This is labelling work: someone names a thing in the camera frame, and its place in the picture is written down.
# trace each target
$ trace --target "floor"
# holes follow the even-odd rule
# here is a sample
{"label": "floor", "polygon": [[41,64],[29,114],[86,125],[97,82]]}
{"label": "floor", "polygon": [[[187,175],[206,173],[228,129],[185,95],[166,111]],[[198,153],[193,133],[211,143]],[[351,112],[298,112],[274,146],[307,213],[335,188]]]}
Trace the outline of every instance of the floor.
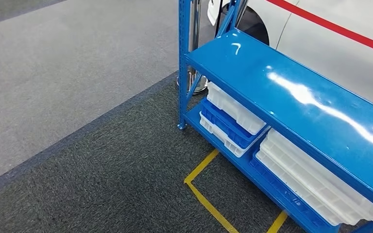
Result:
{"label": "floor", "polygon": [[[183,184],[214,148],[175,127],[177,17],[177,0],[0,0],[0,232],[227,232]],[[222,155],[193,184],[239,232],[281,212]]]}
{"label": "floor", "polygon": [[177,70],[177,7],[0,0],[0,175]]}

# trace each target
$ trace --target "red stripe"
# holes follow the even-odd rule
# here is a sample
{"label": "red stripe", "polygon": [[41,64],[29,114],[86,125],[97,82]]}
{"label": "red stripe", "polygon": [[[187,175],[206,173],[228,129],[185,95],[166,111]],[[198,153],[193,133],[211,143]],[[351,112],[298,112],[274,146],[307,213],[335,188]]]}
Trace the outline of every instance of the red stripe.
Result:
{"label": "red stripe", "polygon": [[355,33],[353,31],[350,31],[346,28],[343,28],[335,23],[332,23],[328,20],[325,20],[319,16],[316,16],[306,10],[303,10],[301,8],[299,8],[298,6],[295,6],[285,0],[267,0],[289,12],[292,12],[298,16],[301,16],[302,18],[305,18],[311,22],[314,22],[318,25],[321,25],[331,31],[334,31],[336,33],[339,33],[347,38],[350,38],[358,43],[361,43],[363,45],[366,45],[368,47],[371,47],[373,48],[373,40],[372,39],[369,39],[368,37],[365,37],[363,35],[360,35],[358,33]]}

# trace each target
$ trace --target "shelf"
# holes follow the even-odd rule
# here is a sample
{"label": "shelf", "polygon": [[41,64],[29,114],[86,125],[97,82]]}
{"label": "shelf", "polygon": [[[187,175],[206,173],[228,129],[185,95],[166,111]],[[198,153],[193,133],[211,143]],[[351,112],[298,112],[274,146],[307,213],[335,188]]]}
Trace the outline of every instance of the shelf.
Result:
{"label": "shelf", "polygon": [[373,202],[373,104],[232,29],[187,63]]}
{"label": "shelf", "polygon": [[271,200],[279,207],[286,210],[288,215],[310,233],[338,232],[338,227],[334,227],[326,222],[272,172],[263,166],[263,164],[259,163],[256,165],[257,169],[255,166],[250,165],[252,154],[259,147],[261,140],[255,143],[242,157],[238,158],[234,156],[220,140],[200,125],[199,122],[201,118],[199,112],[201,108],[201,104],[198,104],[187,112],[185,115],[187,123],[217,148],[222,155],[235,165],[259,189],[267,194]]}

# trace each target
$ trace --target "car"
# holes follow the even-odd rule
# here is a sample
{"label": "car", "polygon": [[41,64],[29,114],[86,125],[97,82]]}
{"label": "car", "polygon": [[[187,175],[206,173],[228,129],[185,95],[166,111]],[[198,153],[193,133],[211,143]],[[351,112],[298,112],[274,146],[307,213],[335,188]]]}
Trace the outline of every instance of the car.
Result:
{"label": "car", "polygon": [[[316,16],[373,40],[373,0],[286,0]],[[222,15],[229,0],[223,1]],[[216,24],[220,0],[207,16]],[[248,0],[239,29],[293,60],[373,102],[373,48],[283,9]]]}

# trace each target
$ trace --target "yellow tape line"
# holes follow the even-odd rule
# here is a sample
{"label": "yellow tape line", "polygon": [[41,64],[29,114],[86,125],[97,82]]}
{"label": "yellow tape line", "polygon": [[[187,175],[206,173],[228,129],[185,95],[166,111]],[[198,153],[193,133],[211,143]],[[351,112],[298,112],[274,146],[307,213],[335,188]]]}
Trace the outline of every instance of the yellow tape line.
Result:
{"label": "yellow tape line", "polygon": [[[218,222],[229,232],[239,233],[234,226],[198,191],[198,189],[191,183],[195,177],[219,154],[217,149],[213,150],[185,179],[184,183],[192,190],[198,201],[214,216]],[[282,224],[287,219],[287,213],[282,211],[267,233],[277,233]]]}
{"label": "yellow tape line", "polygon": [[189,188],[191,188],[192,192],[197,197],[198,201],[214,216],[218,222],[229,232],[229,233],[238,233],[238,231],[226,220],[222,214],[215,209],[215,207],[198,191],[195,186],[193,186],[190,182],[186,183]]}
{"label": "yellow tape line", "polygon": [[219,154],[217,149],[213,150],[184,180],[184,183],[191,183],[195,177]]}
{"label": "yellow tape line", "polygon": [[268,229],[267,233],[277,233],[282,224],[285,222],[285,219],[287,219],[288,215],[285,213],[285,211],[282,211],[277,219],[274,221],[274,223],[271,225],[271,227]]}

